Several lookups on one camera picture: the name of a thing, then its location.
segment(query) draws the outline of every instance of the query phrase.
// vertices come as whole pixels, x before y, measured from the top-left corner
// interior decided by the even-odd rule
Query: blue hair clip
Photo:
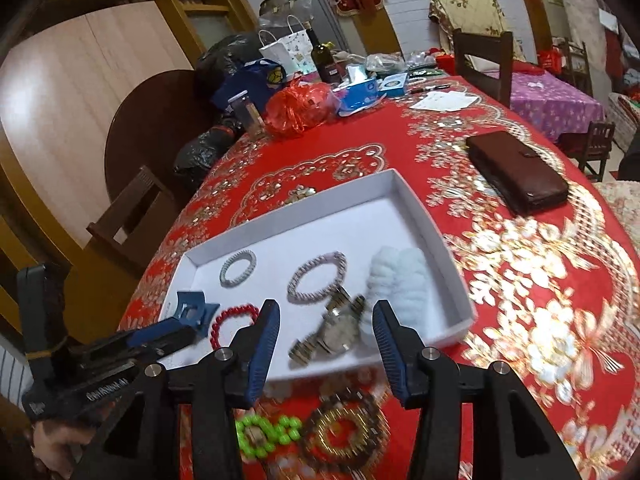
[[[211,320],[219,308],[219,303],[205,303],[201,290],[180,290],[174,317],[183,325],[193,327],[199,336],[206,337]]]

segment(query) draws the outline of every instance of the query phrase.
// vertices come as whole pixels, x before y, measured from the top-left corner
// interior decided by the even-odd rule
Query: red bead bracelet
[[[211,347],[214,350],[220,348],[220,341],[218,340],[218,338],[220,336],[220,327],[225,322],[225,320],[230,317],[251,316],[251,324],[254,324],[255,320],[258,319],[258,314],[260,314],[260,311],[251,303],[240,306],[233,306],[231,308],[223,310],[216,318],[213,325],[211,325]]]

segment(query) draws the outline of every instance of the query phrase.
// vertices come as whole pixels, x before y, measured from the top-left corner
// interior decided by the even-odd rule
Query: wristwatch
[[[340,286],[327,303],[320,328],[305,340],[293,343],[289,357],[298,364],[307,366],[317,350],[331,356],[351,350],[360,340],[360,316],[364,307],[364,296],[351,301]]]

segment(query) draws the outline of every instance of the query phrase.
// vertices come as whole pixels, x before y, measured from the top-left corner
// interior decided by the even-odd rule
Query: white box tray
[[[400,174],[386,170],[351,180],[296,203],[268,212],[236,226],[187,251],[175,271],[159,319],[171,316],[179,290],[202,290],[207,303],[220,303],[218,314],[229,307],[266,299],[280,305],[280,334],[268,380],[318,376],[380,362],[377,350],[360,344],[336,358],[312,361],[302,368],[289,359],[290,346],[318,329],[327,300],[293,304],[287,300],[287,284],[296,269],[319,254],[340,251],[347,259],[343,287],[354,298],[366,293],[370,261],[382,246],[419,247],[424,252],[436,284],[425,343],[443,347],[460,341],[476,319],[462,280],[442,236],[427,210]],[[252,250],[257,265],[252,275],[235,288],[220,285],[220,269],[239,250]],[[233,279],[245,268],[233,264]],[[320,266],[303,277],[301,292],[323,288],[335,277],[335,266]],[[247,319],[230,319],[222,325],[220,344],[231,342]],[[211,352],[209,339],[180,350],[162,362],[168,368],[199,361]]]

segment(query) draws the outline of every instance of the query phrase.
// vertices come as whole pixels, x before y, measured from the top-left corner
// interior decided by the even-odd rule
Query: gold bracelet
[[[370,437],[370,429],[366,424],[367,414],[361,408],[332,408],[326,412],[316,425],[316,444],[326,455],[341,460],[353,458],[364,451]],[[356,434],[348,446],[337,447],[329,442],[329,427],[339,420],[350,420],[356,425]]]

